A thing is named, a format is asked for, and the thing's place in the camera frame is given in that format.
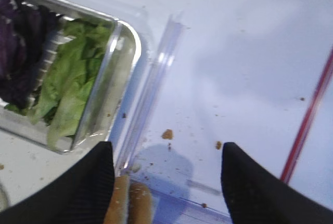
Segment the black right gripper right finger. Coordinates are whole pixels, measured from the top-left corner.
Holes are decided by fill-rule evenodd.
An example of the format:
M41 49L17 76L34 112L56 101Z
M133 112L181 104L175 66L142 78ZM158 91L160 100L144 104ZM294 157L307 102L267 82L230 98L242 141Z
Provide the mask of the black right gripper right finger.
M221 187L233 223L332 223L332 211L269 173L238 145L222 149Z

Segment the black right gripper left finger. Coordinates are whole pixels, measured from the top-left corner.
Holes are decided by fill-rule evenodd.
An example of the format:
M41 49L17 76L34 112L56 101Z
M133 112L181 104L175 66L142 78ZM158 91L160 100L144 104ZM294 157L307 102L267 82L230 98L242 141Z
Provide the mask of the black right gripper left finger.
M49 185L1 212L1 223L103 223L113 194L112 144L101 141Z

